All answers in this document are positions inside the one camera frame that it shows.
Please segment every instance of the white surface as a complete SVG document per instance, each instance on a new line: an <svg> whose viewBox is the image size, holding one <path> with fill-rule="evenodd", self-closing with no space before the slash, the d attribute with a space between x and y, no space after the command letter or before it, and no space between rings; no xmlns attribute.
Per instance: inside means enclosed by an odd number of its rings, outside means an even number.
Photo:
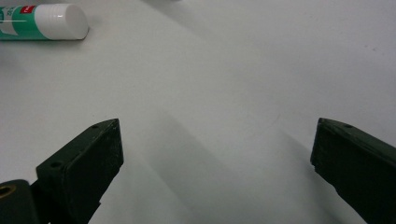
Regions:
<svg viewBox="0 0 396 224"><path fill-rule="evenodd" d="M91 223L364 223L309 156L319 117L396 146L395 1L69 3L83 41L0 43L0 181L119 118Z"/></svg>

